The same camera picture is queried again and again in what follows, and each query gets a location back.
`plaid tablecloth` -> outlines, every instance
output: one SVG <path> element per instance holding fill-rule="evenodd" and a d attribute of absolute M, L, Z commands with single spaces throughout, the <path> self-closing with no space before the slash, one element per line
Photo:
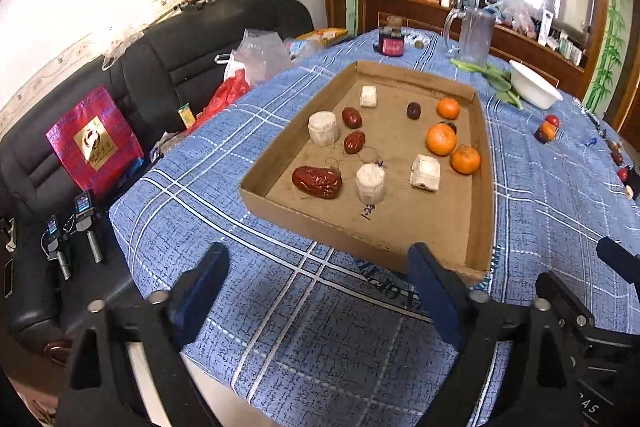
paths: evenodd
<path fill-rule="evenodd" d="M 529 304 L 537 275 L 551 269 L 596 325 L 640 331 L 635 292 L 595 250 L 609 235 L 640 252 L 639 209 L 625 198 L 606 145 L 584 145 L 596 132 L 577 100 L 565 95 L 554 106 L 561 131 L 542 145 L 533 137 L 542 111 L 500 102 L 479 74 L 450 64 L 442 38 L 426 35 L 423 49 L 386 58 L 373 52 L 371 32 L 276 76 L 184 140 L 111 207 L 145 296 L 171 287 L 210 243 L 228 245 L 228 279 L 184 352 L 285 427 L 413 426 L 456 356 L 411 286 L 242 204 L 238 184 L 254 160 L 354 60 L 428 71 L 479 91 L 494 166 L 495 270 L 485 286 L 495 299 Z M 488 418 L 506 349 L 496 350 L 472 425 Z"/>

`cardboard box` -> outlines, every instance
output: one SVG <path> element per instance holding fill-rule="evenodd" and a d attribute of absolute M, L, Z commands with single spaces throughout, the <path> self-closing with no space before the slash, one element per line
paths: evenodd
<path fill-rule="evenodd" d="M 349 38 L 349 31 L 345 28 L 325 28 L 300 35 L 296 40 L 317 41 L 323 48 L 329 48 L 347 38 Z"/>
<path fill-rule="evenodd" d="M 378 107 L 361 108 L 362 86 L 376 86 Z M 428 192 L 410 185 L 411 165 L 417 154 L 431 154 L 425 137 L 442 120 L 438 100 L 452 96 L 462 111 L 456 120 L 458 144 L 470 144 L 481 155 L 478 172 L 455 172 L 449 157 L 439 158 L 440 190 Z M 409 102 L 418 102 L 418 120 L 406 116 Z M 340 114 L 356 107 L 362 115 L 364 148 L 357 155 L 344 152 L 342 142 L 351 132 Z M 308 118 L 332 110 L 340 125 L 333 146 L 309 140 Z M 365 211 L 354 188 L 356 170 L 381 159 L 386 169 L 386 195 Z M 297 167 L 338 167 L 342 188 L 334 200 L 322 200 L 294 187 Z M 494 237 L 494 179 L 486 122 L 476 90 L 428 73 L 418 73 L 374 62 L 354 62 L 337 74 L 298 113 L 267 147 L 240 184 L 244 204 L 252 214 L 284 229 L 304 235 L 355 257 L 391 270 L 406 272 L 409 246 L 424 241 L 443 266 L 465 282 L 482 280 L 490 267 Z"/>

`screw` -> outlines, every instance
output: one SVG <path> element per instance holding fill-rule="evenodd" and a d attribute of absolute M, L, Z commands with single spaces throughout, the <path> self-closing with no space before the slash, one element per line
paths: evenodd
<path fill-rule="evenodd" d="M 533 301 L 533 306 L 541 312 L 548 312 L 551 309 L 551 303 L 542 297 L 536 297 Z"/>
<path fill-rule="evenodd" d="M 97 300 L 97 301 L 90 302 L 89 305 L 86 308 L 91 313 L 97 313 L 97 312 L 101 312 L 106 305 L 107 305 L 107 303 L 105 301 Z"/>
<path fill-rule="evenodd" d="M 473 302 L 477 302 L 479 304 L 484 304 L 485 302 L 489 302 L 491 297 L 487 292 L 483 292 L 482 290 L 471 290 L 469 292 L 469 298 Z"/>
<path fill-rule="evenodd" d="M 169 292 L 167 290 L 156 290 L 149 295 L 146 300 L 151 304 L 160 304 L 169 298 Z"/>

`glass pitcher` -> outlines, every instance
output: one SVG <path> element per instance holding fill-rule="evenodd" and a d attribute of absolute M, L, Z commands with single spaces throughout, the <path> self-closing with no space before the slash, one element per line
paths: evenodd
<path fill-rule="evenodd" d="M 453 19 L 462 19 L 458 46 L 452 46 L 449 41 L 449 32 Z M 442 35 L 449 53 L 453 54 L 458 60 L 484 66 L 489 56 L 494 25 L 495 15 L 479 8 L 451 10 L 442 29 Z"/>

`white bowl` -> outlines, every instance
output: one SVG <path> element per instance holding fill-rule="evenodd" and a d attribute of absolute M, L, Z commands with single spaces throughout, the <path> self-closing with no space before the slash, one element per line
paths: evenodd
<path fill-rule="evenodd" d="M 547 110 L 556 102 L 562 100 L 560 91 L 535 71 L 515 60 L 510 60 L 509 63 L 511 68 L 513 68 L 511 72 L 511 84 L 527 102 L 532 103 L 540 109 Z"/>

